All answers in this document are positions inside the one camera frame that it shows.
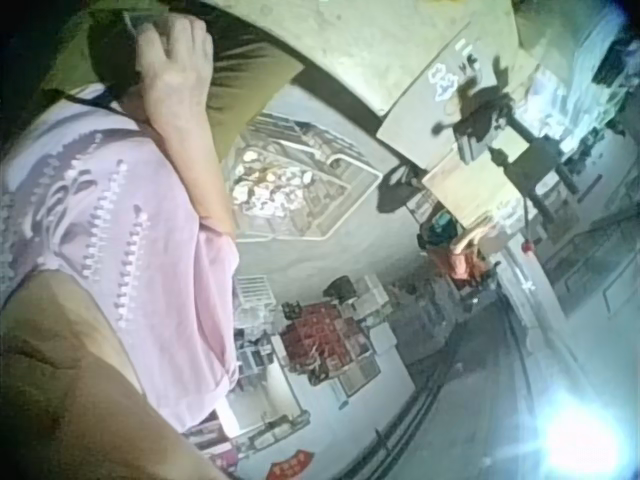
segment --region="black cable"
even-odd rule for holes
[[[516,351],[518,352],[518,360],[520,362],[520,368],[522,369],[522,376],[524,377],[525,388],[527,390],[527,407],[529,409],[529,413],[533,418],[537,418],[535,401],[533,396],[533,387],[531,386],[531,377],[529,376],[529,370],[527,368],[527,363],[524,358],[524,351],[522,349],[522,344],[520,343],[520,339],[516,333],[515,326],[513,325],[513,319],[511,317],[511,306],[509,305],[508,299],[502,292],[498,292],[498,299],[502,305],[504,316],[507,323],[507,330],[513,340],[514,345],[516,346]]]

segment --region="hand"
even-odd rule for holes
[[[205,23],[170,14],[163,47],[158,31],[145,24],[137,35],[142,98],[151,125],[166,139],[207,122],[207,94],[213,75],[213,40]]]

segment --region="wall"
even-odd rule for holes
[[[338,400],[327,383],[311,387],[306,377],[286,373],[303,409],[311,413],[311,424],[274,446],[243,459],[238,475],[259,480],[267,476],[273,462],[291,457],[298,449],[315,457],[305,471],[305,480],[326,480],[343,470],[398,413],[414,390],[395,348],[377,356],[380,375],[338,410]]]

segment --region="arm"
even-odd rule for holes
[[[491,228],[493,228],[493,223],[490,218],[487,218],[475,227],[465,230],[453,242],[451,242],[451,251],[454,254],[459,255],[464,252],[469,244],[471,244],[475,249],[474,252],[477,253],[478,242]]]
[[[206,115],[203,117],[191,125],[190,131],[176,131],[165,136],[165,147],[200,221],[235,238],[231,202],[209,122]]]
[[[169,15],[167,48],[147,24],[138,32],[146,113],[205,225],[233,238],[231,202],[206,116],[213,41],[204,22]]]

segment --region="woman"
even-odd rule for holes
[[[193,17],[167,32],[137,34],[153,129],[93,85],[2,164],[2,435],[27,476],[220,478],[157,415],[184,431],[237,379],[213,43]]]

